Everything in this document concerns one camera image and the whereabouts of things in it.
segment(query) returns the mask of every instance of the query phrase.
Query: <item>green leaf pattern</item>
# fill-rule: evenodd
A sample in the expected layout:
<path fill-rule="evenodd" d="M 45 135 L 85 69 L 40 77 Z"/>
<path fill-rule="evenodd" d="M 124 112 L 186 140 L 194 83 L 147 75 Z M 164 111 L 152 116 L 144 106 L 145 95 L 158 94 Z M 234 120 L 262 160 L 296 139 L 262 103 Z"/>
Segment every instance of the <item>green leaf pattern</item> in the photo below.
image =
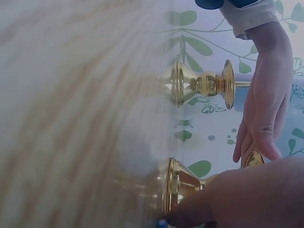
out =
<path fill-rule="evenodd" d="M 293 136 L 296 137 L 296 139 L 304 140 L 304 132 L 299 128 L 294 128 L 291 132 Z M 304 147 L 301 149 L 297 149 L 295 151 L 297 140 L 292 138 L 288 140 L 288 147 L 289 147 L 289 156 L 293 156 L 296 154 L 304 154 Z"/>
<path fill-rule="evenodd" d="M 275 7 L 277 13 L 281 16 L 279 19 L 281 23 L 285 23 L 291 33 L 296 33 L 298 30 L 298 22 L 304 22 L 304 7 L 302 3 L 297 3 L 294 5 L 292 12 L 287 12 L 284 9 L 284 4 L 289 4 L 288 0 L 275 0 Z M 211 30 L 197 30 L 193 28 L 188 28 L 198 20 L 197 12 L 193 10 L 187 10 L 182 12 L 168 11 L 165 12 L 163 18 L 166 23 L 173 26 L 174 29 L 167 31 L 162 31 L 161 33 L 168 32 L 170 36 L 174 36 L 170 39 L 163 41 L 157 46 L 154 53 L 156 56 L 161 56 L 167 54 L 172 49 L 180 49 L 179 52 L 171 59 L 169 64 L 176 61 L 181 61 L 184 64 L 188 64 L 189 67 L 198 73 L 203 72 L 201 62 L 204 57 L 213 56 L 214 48 L 220 48 L 223 51 L 228 52 L 231 55 L 238 57 L 238 69 L 242 74 L 252 73 L 252 68 L 248 64 L 248 61 L 256 61 L 257 59 L 257 48 L 253 45 L 250 52 L 247 55 L 239 55 L 234 53 L 233 50 L 225 49 L 222 44 L 215 44 L 212 40 L 209 40 L 206 36 L 201 36 L 204 33 L 216 32 L 218 35 L 221 33 L 230 31 L 232 29 L 219 30 L 218 27 L 223 23 L 221 21 L 214 29 Z M 190 53 L 189 50 L 194 49 L 202 57 L 196 57 L 195 54 Z M 296 76 L 303 76 L 302 68 L 294 68 L 294 74 Z"/>

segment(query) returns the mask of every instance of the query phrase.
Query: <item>finger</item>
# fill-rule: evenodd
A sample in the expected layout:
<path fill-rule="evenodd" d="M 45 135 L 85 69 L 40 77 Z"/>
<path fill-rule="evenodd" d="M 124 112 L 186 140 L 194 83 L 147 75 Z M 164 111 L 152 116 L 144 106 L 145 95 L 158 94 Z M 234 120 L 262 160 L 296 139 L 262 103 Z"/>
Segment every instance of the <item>finger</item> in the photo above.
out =
<path fill-rule="evenodd" d="M 210 189 L 188 196 L 174 210 L 165 215 L 167 223 L 178 228 L 192 228 L 213 221 L 210 209 Z"/>
<path fill-rule="evenodd" d="M 253 140 L 259 149 L 269 160 L 277 160 L 282 157 L 274 140 L 274 124 L 278 107 L 271 104 L 261 104 L 256 109 L 256 116 L 252 125 Z"/>
<path fill-rule="evenodd" d="M 284 123 L 285 123 L 285 115 L 288 109 L 288 95 L 285 96 L 283 102 L 281 103 L 281 106 L 276 114 L 276 118 L 275 118 L 275 132 L 274 132 L 274 139 L 275 141 L 278 139 L 278 137 L 280 136 L 283 127 L 284 127 Z"/>
<path fill-rule="evenodd" d="M 235 146 L 234 152 L 233 152 L 233 161 L 235 163 L 238 163 L 239 159 L 241 158 L 241 146 L 242 146 L 242 142 L 246 136 L 246 132 L 247 132 L 246 123 L 245 123 L 244 119 L 242 119 L 242 122 L 241 122 L 238 132 L 237 132 L 237 142 L 236 142 L 236 146 Z"/>
<path fill-rule="evenodd" d="M 245 155 L 246 151 L 248 151 L 250 145 L 253 142 L 253 138 L 250 132 L 246 133 L 246 136 L 243 140 L 242 146 L 241 146 L 241 157 L 243 158 L 243 156 Z"/>

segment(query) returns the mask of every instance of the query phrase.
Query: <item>wooden surface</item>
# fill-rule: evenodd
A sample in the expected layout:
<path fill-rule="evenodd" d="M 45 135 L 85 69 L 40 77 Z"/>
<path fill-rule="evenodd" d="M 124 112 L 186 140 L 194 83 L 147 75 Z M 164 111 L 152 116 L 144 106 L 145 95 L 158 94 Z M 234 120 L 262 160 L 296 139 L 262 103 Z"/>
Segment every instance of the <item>wooden surface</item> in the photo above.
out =
<path fill-rule="evenodd" d="M 1 228 L 153 227 L 182 115 L 153 85 L 170 3 L 0 3 Z"/>

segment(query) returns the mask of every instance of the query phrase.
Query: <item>gold candlestick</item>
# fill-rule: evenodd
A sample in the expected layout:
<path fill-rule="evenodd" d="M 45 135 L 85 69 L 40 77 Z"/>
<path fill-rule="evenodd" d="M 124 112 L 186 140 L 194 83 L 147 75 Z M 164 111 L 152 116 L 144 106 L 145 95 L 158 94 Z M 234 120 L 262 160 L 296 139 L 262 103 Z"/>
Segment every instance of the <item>gold candlestick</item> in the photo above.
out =
<path fill-rule="evenodd" d="M 264 164 L 262 155 L 257 151 L 252 151 L 246 161 L 245 167 Z M 215 178 L 217 174 L 206 178 L 197 178 L 181 162 L 170 158 L 168 161 L 168 176 L 165 192 L 165 201 L 163 202 L 164 212 L 173 210 L 184 198 L 193 193 L 204 190 Z"/>
<path fill-rule="evenodd" d="M 213 72 L 197 75 L 184 64 L 177 62 L 159 83 L 167 87 L 167 95 L 178 107 L 199 92 L 206 97 L 221 94 L 227 109 L 233 107 L 235 88 L 250 86 L 250 82 L 235 81 L 233 67 L 229 60 L 226 60 L 221 76 Z"/>
<path fill-rule="evenodd" d="M 264 163 L 262 155 L 252 151 L 245 167 Z M 184 198 L 204 190 L 216 176 L 199 179 L 180 161 L 169 158 L 145 178 L 121 172 L 113 180 L 112 188 L 122 188 L 130 198 L 142 198 L 152 215 L 150 219 L 157 219 L 173 210 Z"/>

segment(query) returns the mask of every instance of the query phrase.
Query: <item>butterfly pattern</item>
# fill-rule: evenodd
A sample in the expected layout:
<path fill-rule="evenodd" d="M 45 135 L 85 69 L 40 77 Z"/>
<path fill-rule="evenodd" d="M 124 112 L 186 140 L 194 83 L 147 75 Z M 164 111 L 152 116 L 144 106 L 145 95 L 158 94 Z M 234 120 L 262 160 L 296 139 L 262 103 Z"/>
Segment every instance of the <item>butterfly pattern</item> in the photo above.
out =
<path fill-rule="evenodd" d="M 298 104 L 295 106 L 295 108 L 302 110 L 302 113 L 304 114 L 304 104 Z"/>
<path fill-rule="evenodd" d="M 219 113 L 219 112 L 224 112 L 227 110 L 226 108 L 223 108 L 219 104 L 217 104 L 213 97 L 197 96 L 197 97 L 192 98 L 188 102 L 188 104 L 192 105 L 192 106 L 197 103 L 203 104 L 203 108 L 202 108 L 201 112 L 204 114 L 211 114 L 213 112 Z"/>

